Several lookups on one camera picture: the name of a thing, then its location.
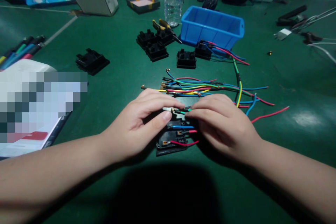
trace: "right hand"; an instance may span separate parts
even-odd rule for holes
[[[186,113],[199,120],[205,138],[221,153],[249,164],[264,140],[250,119],[224,94],[201,98]]]

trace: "fingernail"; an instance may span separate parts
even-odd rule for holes
[[[171,113],[170,111],[165,111],[165,112],[163,112],[163,119],[164,119],[165,121],[170,121],[170,119],[171,119],[171,117],[172,117],[171,114],[172,114],[172,113]]]

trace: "pliers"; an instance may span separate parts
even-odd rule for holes
[[[176,42],[179,42],[180,44],[182,44],[182,41],[179,40],[178,36],[174,33],[173,29],[171,29],[170,25],[169,25],[166,21],[164,21],[163,19],[159,19],[159,23],[160,23],[160,24],[158,24],[158,23],[153,19],[153,27],[154,27],[157,31],[159,31],[159,30],[166,30],[166,29],[169,30],[169,31],[171,31],[172,34],[173,34],[173,37],[174,37],[175,41],[176,41]]]

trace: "marker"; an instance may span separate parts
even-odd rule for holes
[[[42,44],[35,45],[32,49],[30,49],[22,58],[23,59],[30,59],[33,57],[40,49],[42,48]]]
[[[25,39],[25,41],[23,41],[19,48],[15,48],[16,50],[14,52],[16,54],[19,54],[26,47],[26,45],[30,44],[33,40],[34,38],[32,36],[28,37],[27,39]]]
[[[13,49],[8,50],[7,52],[5,52],[5,54],[3,56],[1,56],[0,58],[0,65],[2,64],[2,62],[4,62],[13,52]]]
[[[15,62],[17,62],[18,60],[20,60],[24,55],[26,55],[34,46],[35,44],[33,43],[41,43],[45,40],[46,38],[44,36],[41,37],[37,37],[36,39],[34,39],[31,44],[27,45],[19,54],[15,54],[14,56],[10,56],[8,60],[6,60],[6,62],[4,62],[1,66],[1,69],[4,70],[6,68],[8,68],[9,66],[11,66],[12,64],[14,64]]]

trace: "white cable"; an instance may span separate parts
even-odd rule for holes
[[[320,43],[309,44],[309,46],[310,46],[310,45],[316,45],[316,44],[336,44],[336,43],[320,42]]]
[[[323,52],[325,52],[325,54],[336,64],[336,59],[334,59],[334,57],[331,56],[331,54],[324,48],[320,47],[320,46],[317,46],[317,45],[314,45],[314,44],[310,44],[308,46],[311,46],[311,47],[316,47],[320,50],[322,50]]]
[[[332,9],[330,9],[330,10],[327,10],[327,11],[325,11],[325,12],[319,14],[319,15],[315,15],[315,16],[312,16],[312,17],[308,18],[308,19],[305,21],[305,23],[301,24],[301,25],[298,26],[298,27],[295,27],[294,29],[292,29],[292,31],[294,31],[294,30],[296,30],[296,29],[300,29],[300,30],[305,29],[305,28],[307,28],[308,26],[310,26],[310,25],[312,25],[313,23],[315,23],[316,21],[319,21],[319,20],[321,20],[321,19],[323,19],[323,18],[326,18],[326,17],[328,17],[328,16],[330,16],[330,15],[332,15],[332,14],[334,14],[334,13],[336,13],[336,7],[332,8]]]

